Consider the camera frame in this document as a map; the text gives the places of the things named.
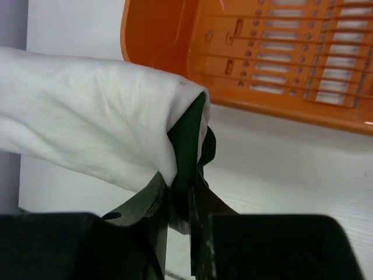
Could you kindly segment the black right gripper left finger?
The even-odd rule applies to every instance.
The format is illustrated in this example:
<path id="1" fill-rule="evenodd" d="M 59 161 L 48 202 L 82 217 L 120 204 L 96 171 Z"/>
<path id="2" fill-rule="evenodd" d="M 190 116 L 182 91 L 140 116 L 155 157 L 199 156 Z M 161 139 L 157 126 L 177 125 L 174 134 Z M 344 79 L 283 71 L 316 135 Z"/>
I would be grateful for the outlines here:
<path id="1" fill-rule="evenodd" d="M 164 279 L 167 187 L 160 174 L 103 217 L 87 218 L 73 279 Z"/>

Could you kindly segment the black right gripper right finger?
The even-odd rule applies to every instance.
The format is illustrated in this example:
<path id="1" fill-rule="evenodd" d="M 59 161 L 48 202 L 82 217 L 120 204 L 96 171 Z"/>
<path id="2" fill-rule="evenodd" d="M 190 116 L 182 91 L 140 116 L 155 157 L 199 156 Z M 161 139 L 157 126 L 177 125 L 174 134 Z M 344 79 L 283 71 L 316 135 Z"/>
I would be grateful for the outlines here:
<path id="1" fill-rule="evenodd" d="M 196 279 L 202 279 L 201 245 L 205 220 L 211 215 L 236 215 L 238 212 L 230 208 L 209 188 L 200 171 L 188 191 L 188 204 L 191 275 Z"/>

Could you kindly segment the white and green t-shirt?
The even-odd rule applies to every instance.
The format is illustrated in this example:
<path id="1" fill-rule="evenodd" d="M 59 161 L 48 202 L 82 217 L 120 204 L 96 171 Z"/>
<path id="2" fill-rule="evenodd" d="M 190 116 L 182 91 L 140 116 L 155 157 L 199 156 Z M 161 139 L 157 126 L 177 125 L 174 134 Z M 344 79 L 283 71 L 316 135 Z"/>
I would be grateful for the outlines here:
<path id="1" fill-rule="evenodd" d="M 160 173 L 186 231 L 186 191 L 216 153 L 207 89 L 130 62 L 1 48 L 1 151 L 127 191 Z"/>

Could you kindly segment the orange plastic basket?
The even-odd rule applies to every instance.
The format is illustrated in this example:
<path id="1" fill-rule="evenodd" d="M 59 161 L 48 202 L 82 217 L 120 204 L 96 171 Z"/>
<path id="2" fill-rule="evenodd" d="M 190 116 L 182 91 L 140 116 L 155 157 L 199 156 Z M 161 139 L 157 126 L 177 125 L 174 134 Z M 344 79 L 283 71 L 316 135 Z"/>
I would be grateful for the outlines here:
<path id="1" fill-rule="evenodd" d="M 371 1 L 126 1 L 120 39 L 215 104 L 372 134 Z"/>

